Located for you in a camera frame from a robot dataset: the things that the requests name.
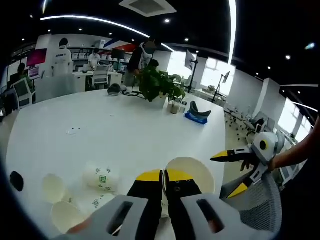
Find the person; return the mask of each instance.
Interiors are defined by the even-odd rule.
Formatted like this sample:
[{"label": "person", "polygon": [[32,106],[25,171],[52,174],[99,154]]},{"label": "person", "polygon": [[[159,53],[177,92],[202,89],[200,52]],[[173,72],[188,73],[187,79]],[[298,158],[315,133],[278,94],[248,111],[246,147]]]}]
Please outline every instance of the person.
[{"label": "person", "polygon": [[59,43],[59,49],[54,53],[53,57],[53,76],[61,76],[71,73],[69,66],[72,63],[71,52],[67,49],[68,39],[65,37]]},{"label": "person", "polygon": [[18,66],[17,73],[10,77],[9,87],[11,87],[13,84],[20,81],[21,79],[26,78],[26,82],[28,83],[30,91],[31,93],[33,93],[35,91],[35,88],[31,79],[28,76],[28,73],[25,72],[25,69],[26,69],[26,65],[23,62],[20,63],[20,65]]},{"label": "person", "polygon": [[135,76],[140,73],[140,70],[148,66],[156,49],[154,40],[149,38],[133,51],[124,74],[124,85],[128,87],[134,86]]},{"label": "person", "polygon": [[96,69],[100,61],[99,48],[95,48],[93,53],[89,56],[89,66],[92,70]]},{"label": "person", "polygon": [[[281,192],[282,224],[277,239],[311,239],[313,234],[318,233],[319,110],[318,106],[318,117],[309,135],[288,151],[276,155],[269,164],[269,170],[273,171],[307,160],[297,176]],[[244,161],[241,170],[245,166],[249,168],[249,165],[250,162]]]}]

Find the ceiling vent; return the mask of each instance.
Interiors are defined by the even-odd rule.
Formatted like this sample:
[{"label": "ceiling vent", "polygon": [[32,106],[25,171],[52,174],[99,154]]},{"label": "ceiling vent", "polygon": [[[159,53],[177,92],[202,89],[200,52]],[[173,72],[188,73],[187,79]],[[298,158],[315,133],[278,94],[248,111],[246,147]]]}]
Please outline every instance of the ceiling vent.
[{"label": "ceiling vent", "polygon": [[119,5],[147,18],[177,12],[165,0],[123,0]]}]

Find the person in black jacket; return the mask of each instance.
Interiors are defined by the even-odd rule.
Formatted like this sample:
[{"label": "person in black jacket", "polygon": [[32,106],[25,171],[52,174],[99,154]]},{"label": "person in black jacket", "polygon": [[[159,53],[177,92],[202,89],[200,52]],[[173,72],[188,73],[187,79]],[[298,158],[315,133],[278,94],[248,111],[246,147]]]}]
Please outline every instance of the person in black jacket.
[{"label": "person in black jacket", "polygon": [[124,85],[134,86],[135,76],[140,73],[140,70],[148,66],[156,49],[156,44],[149,38],[133,51],[124,75]]}]

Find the mesh chair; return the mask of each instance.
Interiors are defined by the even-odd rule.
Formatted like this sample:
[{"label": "mesh chair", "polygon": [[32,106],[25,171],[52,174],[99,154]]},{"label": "mesh chair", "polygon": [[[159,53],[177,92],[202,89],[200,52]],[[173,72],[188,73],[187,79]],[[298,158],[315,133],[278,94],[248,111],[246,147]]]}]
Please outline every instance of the mesh chair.
[{"label": "mesh chair", "polygon": [[12,86],[15,90],[15,95],[18,102],[18,110],[33,104],[33,96],[35,95],[36,91],[30,91],[27,78],[17,81]]},{"label": "mesh chair", "polygon": [[278,234],[282,222],[280,192],[271,173],[265,173],[261,180],[246,191],[231,198],[232,193],[246,175],[222,186],[220,199],[240,212],[241,221],[256,230]]},{"label": "mesh chair", "polygon": [[96,70],[92,76],[92,85],[96,87],[96,85],[104,85],[108,84],[108,71],[110,66],[102,66],[99,65],[96,67]]}]

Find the floor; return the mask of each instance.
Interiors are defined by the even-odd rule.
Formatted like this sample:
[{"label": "floor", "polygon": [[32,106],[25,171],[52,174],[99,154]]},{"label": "floor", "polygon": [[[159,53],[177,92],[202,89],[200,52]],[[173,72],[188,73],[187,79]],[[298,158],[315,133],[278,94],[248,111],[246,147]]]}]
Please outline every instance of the floor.
[{"label": "floor", "polygon": [[[14,111],[9,116],[5,117],[0,123],[0,158],[6,162],[7,148],[11,130],[14,126],[15,120],[18,116],[18,112]],[[225,117],[225,131],[226,131],[226,149],[231,150],[234,148],[242,147],[247,145],[245,140],[246,132],[242,131],[236,123],[230,125],[229,116],[226,114]],[[223,183],[229,183],[232,180],[239,178],[246,174],[248,170],[240,172],[241,162],[227,162],[224,168]]]}]

